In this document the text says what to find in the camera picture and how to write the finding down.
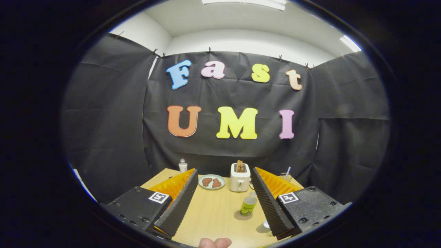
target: table top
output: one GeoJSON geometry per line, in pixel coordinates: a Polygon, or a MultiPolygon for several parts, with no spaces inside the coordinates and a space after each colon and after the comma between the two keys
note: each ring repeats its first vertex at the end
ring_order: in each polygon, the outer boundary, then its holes
{"type": "MultiPolygon", "coordinates": [[[[141,187],[149,189],[179,171],[164,169],[141,187]]],[[[217,190],[207,190],[197,186],[181,225],[172,240],[197,247],[201,238],[216,240],[227,237],[232,240],[230,248],[256,248],[277,242],[271,231],[263,227],[265,215],[259,201],[252,217],[238,220],[234,214],[242,206],[243,199],[253,189],[246,192],[232,192],[229,189],[230,178],[224,177],[225,186],[217,190]]],[[[291,183],[303,188],[294,178],[291,183]]]]}

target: toaster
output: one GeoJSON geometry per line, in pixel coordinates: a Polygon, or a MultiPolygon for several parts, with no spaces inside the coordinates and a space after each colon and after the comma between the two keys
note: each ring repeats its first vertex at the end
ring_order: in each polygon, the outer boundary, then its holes
{"type": "Polygon", "coordinates": [[[243,164],[243,172],[236,172],[237,163],[231,164],[230,190],[234,192],[245,192],[250,186],[250,168],[243,164]]]}

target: letter m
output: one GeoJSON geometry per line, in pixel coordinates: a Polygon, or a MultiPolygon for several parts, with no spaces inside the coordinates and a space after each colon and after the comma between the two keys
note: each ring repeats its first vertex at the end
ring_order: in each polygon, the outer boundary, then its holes
{"type": "Polygon", "coordinates": [[[242,139],[256,139],[257,134],[255,132],[255,121],[257,115],[257,109],[246,108],[243,110],[242,115],[237,119],[233,108],[220,107],[217,109],[220,113],[220,130],[216,134],[216,137],[221,139],[230,138],[228,128],[230,128],[231,134],[234,138],[239,136],[240,130],[243,128],[243,132],[240,135],[242,139]]]}

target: letter f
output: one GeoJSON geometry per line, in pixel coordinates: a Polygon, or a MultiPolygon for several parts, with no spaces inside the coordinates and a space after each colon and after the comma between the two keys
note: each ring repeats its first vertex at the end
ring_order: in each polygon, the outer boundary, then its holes
{"type": "Polygon", "coordinates": [[[190,74],[188,71],[187,66],[191,65],[191,61],[184,60],[179,64],[175,64],[174,66],[170,67],[166,70],[166,72],[170,73],[170,76],[172,77],[173,85],[172,89],[176,90],[179,87],[182,87],[187,84],[188,80],[184,79],[182,76],[188,77],[190,74]]]}

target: black curtain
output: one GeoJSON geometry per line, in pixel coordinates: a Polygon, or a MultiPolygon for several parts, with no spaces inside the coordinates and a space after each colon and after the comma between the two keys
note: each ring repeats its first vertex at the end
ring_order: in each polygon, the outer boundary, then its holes
{"type": "Polygon", "coordinates": [[[142,108],[155,57],[108,34],[86,54],[68,85],[61,111],[64,149],[101,202],[152,176],[143,150],[142,108]]]}
{"type": "Polygon", "coordinates": [[[164,168],[179,169],[184,158],[189,168],[200,174],[218,174],[229,177],[230,166],[238,159],[249,166],[278,174],[292,166],[292,175],[298,175],[310,166],[315,157],[318,136],[316,89],[311,71],[289,61],[248,53],[213,52],[184,53],[158,58],[147,83],[144,104],[144,142],[149,164],[158,173],[164,168]],[[188,83],[172,90],[167,68],[190,60],[188,83]],[[215,79],[201,75],[208,61],[225,64],[225,77],[215,79]],[[270,80],[257,83],[251,78],[254,64],[269,66],[270,80]],[[291,88],[285,72],[295,69],[301,75],[303,89],[291,88]],[[196,132],[190,137],[176,137],[167,128],[170,105],[184,108],[179,122],[186,128],[189,121],[187,107],[202,108],[198,115],[196,132]],[[219,139],[221,115],[218,108],[232,107],[236,116],[245,108],[258,110],[255,121],[257,139],[219,139]],[[280,139],[282,119],[279,111],[294,111],[293,139],[280,139]]]}
{"type": "Polygon", "coordinates": [[[381,165],[389,141],[388,99],[378,73],[361,52],[323,63],[312,74],[320,132],[307,185],[341,203],[352,202],[381,165]]]}

